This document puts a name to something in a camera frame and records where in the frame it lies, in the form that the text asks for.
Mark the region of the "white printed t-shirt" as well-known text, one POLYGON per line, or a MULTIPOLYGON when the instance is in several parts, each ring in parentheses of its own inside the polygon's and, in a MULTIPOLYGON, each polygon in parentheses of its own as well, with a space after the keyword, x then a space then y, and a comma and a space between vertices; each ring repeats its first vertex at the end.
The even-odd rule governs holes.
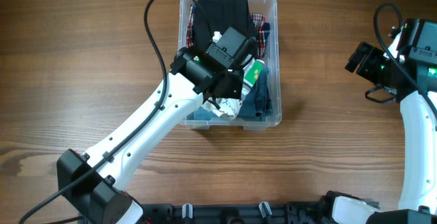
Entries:
MULTIPOLYGON (((244 68, 244 83, 242 86, 242 95, 240 99, 236 99, 236 100, 243 101, 245 99, 245 96, 250 92, 252 86, 255 84, 260 74, 260 71, 264 66, 265 63, 262 60, 256 59, 256 60, 252 60, 250 64, 244 68)), ((216 99, 217 104, 218 104, 217 102, 218 99, 232 99, 232 98, 217 98, 216 99)))

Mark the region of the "blue denim jeans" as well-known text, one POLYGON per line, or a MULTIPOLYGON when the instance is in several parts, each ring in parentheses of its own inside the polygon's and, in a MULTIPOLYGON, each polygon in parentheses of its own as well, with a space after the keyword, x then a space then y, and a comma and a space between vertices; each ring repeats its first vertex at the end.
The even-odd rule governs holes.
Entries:
POLYGON ((211 120, 212 118, 223 118, 234 120, 263 120, 271 114, 272 104, 268 90, 269 69, 264 66, 252 86, 250 92, 243 101, 236 99, 218 99, 220 109, 212 103, 207 102, 193 113, 194 120, 211 120))

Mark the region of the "red blue plaid cloth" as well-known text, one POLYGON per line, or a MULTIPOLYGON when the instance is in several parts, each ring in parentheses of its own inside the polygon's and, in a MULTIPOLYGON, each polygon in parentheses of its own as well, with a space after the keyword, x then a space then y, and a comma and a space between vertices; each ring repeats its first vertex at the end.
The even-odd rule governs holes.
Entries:
MULTIPOLYGON (((194 44, 195 10, 196 10, 196 5, 192 4, 190 7, 190 16, 188 18, 188 27, 187 27, 187 33, 185 39, 185 43, 187 46, 192 46, 194 44)), ((250 16, 252 18, 256 30, 255 40, 257 42, 257 55, 260 59, 262 59, 266 56, 268 37, 270 35, 270 23, 266 21, 266 17, 262 14, 250 13, 250 16)))

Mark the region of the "black garment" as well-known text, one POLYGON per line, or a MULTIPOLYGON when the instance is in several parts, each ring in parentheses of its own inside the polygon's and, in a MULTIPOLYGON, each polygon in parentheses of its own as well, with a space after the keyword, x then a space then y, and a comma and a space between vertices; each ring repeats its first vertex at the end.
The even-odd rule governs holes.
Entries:
POLYGON ((241 30, 246 36, 256 35, 255 25, 249 12, 248 0, 197 0, 206 16, 195 10, 193 19, 193 44, 207 50, 212 40, 207 22, 212 32, 222 35, 229 27, 241 30))

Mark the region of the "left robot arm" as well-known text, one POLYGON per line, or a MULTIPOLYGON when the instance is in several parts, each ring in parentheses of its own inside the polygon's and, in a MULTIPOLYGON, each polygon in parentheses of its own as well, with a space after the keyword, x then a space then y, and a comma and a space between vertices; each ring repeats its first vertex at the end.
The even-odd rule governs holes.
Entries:
POLYGON ((125 192, 143 159, 199 107, 236 118, 249 92, 254 38, 229 27, 202 50, 181 48, 156 91, 106 139, 83 154, 67 150, 57 161, 59 188, 89 223, 137 223, 143 208, 125 192))

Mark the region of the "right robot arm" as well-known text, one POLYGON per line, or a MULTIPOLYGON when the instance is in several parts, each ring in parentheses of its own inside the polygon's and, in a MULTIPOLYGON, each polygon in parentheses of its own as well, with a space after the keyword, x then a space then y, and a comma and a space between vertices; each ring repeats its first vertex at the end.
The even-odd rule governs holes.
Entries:
POLYGON ((382 212, 363 200, 339 196, 330 214, 336 223, 436 222, 436 23, 408 19, 396 40, 396 53, 412 63, 411 72, 425 90, 400 102, 406 145, 398 209, 382 212))

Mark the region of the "clear plastic storage container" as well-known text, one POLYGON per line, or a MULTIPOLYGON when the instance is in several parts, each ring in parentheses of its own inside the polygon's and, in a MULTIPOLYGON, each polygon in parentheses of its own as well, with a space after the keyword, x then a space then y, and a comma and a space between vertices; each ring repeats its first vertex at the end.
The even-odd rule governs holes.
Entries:
POLYGON ((192 130, 208 130, 211 126, 241 126, 244 130, 264 130, 280 123, 282 110, 277 0, 248 0, 248 5, 250 12, 264 15, 266 22, 270 24, 270 35, 263 61, 268 68, 267 87, 272 105, 271 110, 260 120, 240 118, 226 120, 219 117, 203 120, 198 118, 196 113, 191 113, 180 122, 181 125, 192 130))

